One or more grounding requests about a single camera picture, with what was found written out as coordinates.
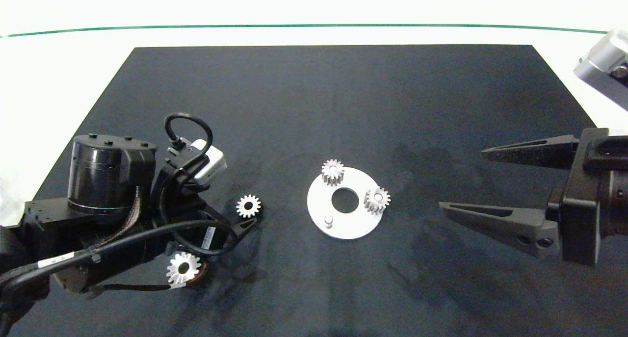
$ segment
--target small spur gear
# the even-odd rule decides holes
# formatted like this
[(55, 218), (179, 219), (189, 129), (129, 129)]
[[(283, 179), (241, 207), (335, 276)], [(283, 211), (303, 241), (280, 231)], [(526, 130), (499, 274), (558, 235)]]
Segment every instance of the small spur gear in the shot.
[(374, 214), (381, 214), (384, 212), (390, 202), (390, 194), (388, 194), (388, 191), (381, 187), (368, 190), (364, 196), (364, 207), (366, 207), (369, 212)]
[(338, 185), (345, 175), (345, 166), (337, 159), (330, 159), (323, 163), (321, 174), (323, 174), (323, 181), (327, 185)]
[(237, 206), (235, 207), (238, 215), (242, 218), (253, 218), (257, 214), (260, 213), (262, 209), (262, 203), (260, 199), (254, 195), (247, 195), (243, 198), (240, 198)]
[(175, 254), (175, 257), (170, 259), (170, 266), (167, 267), (168, 273), (166, 273), (170, 287), (185, 287), (186, 282), (191, 281), (198, 275), (200, 266), (200, 258), (189, 252)]

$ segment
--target black cylindrical motor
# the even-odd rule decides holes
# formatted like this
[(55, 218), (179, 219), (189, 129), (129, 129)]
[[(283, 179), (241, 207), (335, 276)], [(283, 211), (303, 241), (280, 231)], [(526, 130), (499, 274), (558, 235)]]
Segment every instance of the black cylindrical motor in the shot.
[(76, 136), (68, 186), (70, 207), (105, 214), (128, 210), (135, 187), (150, 189), (156, 151), (155, 144), (132, 137), (94, 133)]

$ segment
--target label sticker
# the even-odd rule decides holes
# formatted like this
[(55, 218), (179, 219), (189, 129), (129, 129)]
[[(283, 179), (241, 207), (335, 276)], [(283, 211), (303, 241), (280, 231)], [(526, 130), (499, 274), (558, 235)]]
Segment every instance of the label sticker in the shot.
[(66, 259), (71, 259), (72, 257), (74, 257), (74, 251), (68, 252), (67, 254), (50, 257), (48, 259), (41, 259), (40, 261), (37, 262), (37, 268), (50, 266), (54, 263), (65, 261)]
[(213, 234), (216, 232), (216, 227), (208, 227), (205, 232), (205, 238), (203, 238), (203, 243), (200, 245), (201, 248), (207, 250), (209, 249), (209, 245), (211, 245), (211, 239), (213, 239)]

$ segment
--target green line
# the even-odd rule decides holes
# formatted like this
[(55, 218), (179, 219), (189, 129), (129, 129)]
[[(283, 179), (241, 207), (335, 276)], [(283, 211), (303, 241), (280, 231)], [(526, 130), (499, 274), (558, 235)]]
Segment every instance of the green line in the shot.
[(25, 37), (27, 35), (72, 33), (74, 31), (93, 30), (126, 30), (126, 29), (160, 29), (160, 28), (325, 28), (325, 27), (363, 27), (363, 26), (437, 26), (437, 27), (465, 27), (465, 28), (513, 28), (535, 30), (575, 31), (576, 33), (606, 34), (603, 30), (588, 30), (574, 28), (558, 28), (554, 26), (507, 26), (500, 24), (199, 24), (181, 26), (100, 26), (96, 28), (74, 28), (47, 31), (34, 31), (32, 33), (16, 33), (0, 35), (1, 38)]

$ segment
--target black mat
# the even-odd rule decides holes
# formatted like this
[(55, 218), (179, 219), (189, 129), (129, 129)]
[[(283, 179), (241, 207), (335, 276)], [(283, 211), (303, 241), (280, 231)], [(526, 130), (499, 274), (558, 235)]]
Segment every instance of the black mat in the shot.
[[(265, 221), (216, 262), (201, 290), (56, 286), (19, 336), (625, 336), (626, 240), (597, 270), (539, 261), (449, 223), (438, 201), (543, 207), (565, 171), (485, 162), (484, 148), (592, 123), (531, 46), (135, 49), (77, 134), (168, 145), (171, 111), (204, 118), (229, 169), (206, 200), (234, 214), (258, 194)], [(188, 138), (193, 125), (175, 125)], [(65, 196), (70, 145), (36, 198)], [(364, 238), (310, 221), (306, 194), (338, 158), (390, 190)], [(165, 260), (115, 277), (162, 283)]]

